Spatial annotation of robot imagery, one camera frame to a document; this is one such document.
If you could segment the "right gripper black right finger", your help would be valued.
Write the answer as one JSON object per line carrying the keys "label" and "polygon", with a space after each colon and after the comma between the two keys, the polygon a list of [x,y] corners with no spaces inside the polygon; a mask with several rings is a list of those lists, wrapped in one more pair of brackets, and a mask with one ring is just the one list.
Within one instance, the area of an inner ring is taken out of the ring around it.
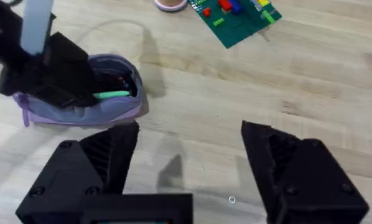
{"label": "right gripper black right finger", "polygon": [[243,121],[241,135],[268,223],[361,223],[370,206],[318,139]]}

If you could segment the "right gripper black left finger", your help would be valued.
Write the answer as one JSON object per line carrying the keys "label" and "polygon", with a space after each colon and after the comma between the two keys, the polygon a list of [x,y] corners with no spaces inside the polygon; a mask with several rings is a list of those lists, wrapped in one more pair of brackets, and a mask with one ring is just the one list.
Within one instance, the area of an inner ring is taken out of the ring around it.
{"label": "right gripper black left finger", "polygon": [[139,125],[123,123],[61,142],[16,210],[22,223],[79,223],[87,197],[121,194]]}

